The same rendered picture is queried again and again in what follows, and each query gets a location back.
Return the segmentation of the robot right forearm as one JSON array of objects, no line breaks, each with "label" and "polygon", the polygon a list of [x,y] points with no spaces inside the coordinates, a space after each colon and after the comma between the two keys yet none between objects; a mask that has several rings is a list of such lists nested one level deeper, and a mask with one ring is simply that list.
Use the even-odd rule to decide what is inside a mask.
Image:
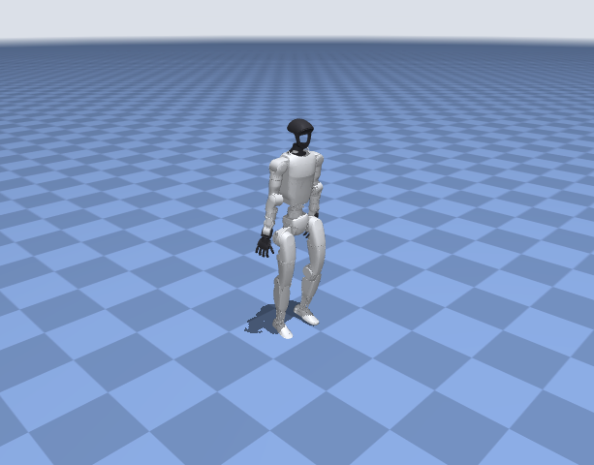
[{"label": "robot right forearm", "polygon": [[263,234],[270,235],[270,231],[275,225],[276,213],[278,208],[275,205],[275,197],[270,195],[266,201],[266,219],[264,220]]}]

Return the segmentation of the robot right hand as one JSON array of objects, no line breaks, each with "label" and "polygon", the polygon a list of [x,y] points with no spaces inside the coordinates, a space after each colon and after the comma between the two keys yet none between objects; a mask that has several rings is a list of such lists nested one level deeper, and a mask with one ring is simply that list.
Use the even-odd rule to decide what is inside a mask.
[{"label": "robot right hand", "polygon": [[[265,256],[265,251],[266,251],[266,257],[267,258],[269,257],[269,255],[268,255],[268,249],[269,248],[271,250],[271,253],[274,254],[274,251],[273,251],[272,246],[270,244],[271,243],[270,238],[272,237],[272,233],[273,233],[273,229],[271,229],[269,236],[263,234],[263,230],[262,230],[262,234],[261,234],[262,238],[258,241],[258,246],[257,246],[255,252],[258,253],[258,250],[259,250],[259,247],[260,247],[259,255],[262,255],[263,257]],[[262,249],[263,249],[263,253],[262,253]]]}]

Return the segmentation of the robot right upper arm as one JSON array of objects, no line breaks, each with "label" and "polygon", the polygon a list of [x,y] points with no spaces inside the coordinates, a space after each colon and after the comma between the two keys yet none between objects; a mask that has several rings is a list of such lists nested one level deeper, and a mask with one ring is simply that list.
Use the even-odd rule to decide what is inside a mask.
[{"label": "robot right upper arm", "polygon": [[281,187],[283,173],[287,170],[288,161],[287,158],[280,157],[273,159],[269,164],[270,176],[268,196],[273,195],[275,197],[274,206],[279,206],[283,203],[283,197],[279,194],[279,189]]}]

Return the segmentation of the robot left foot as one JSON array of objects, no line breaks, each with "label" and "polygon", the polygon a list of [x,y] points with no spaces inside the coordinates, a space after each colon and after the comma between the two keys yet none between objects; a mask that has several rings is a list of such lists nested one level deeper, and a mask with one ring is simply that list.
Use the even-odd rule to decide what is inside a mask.
[{"label": "robot left foot", "polygon": [[305,311],[302,311],[299,307],[300,304],[297,304],[294,308],[294,312],[296,314],[300,315],[305,321],[307,321],[311,325],[316,326],[319,324],[319,320],[311,313],[309,309],[305,309]]}]

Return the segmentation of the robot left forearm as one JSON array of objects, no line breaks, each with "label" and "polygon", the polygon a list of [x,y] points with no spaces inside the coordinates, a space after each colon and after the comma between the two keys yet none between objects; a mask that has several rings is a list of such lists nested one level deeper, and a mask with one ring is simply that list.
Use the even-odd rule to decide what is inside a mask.
[{"label": "robot left forearm", "polygon": [[310,199],[309,199],[309,212],[308,212],[308,216],[314,216],[316,213],[319,213],[319,200],[321,197],[321,193],[318,193],[316,195],[311,194]]}]

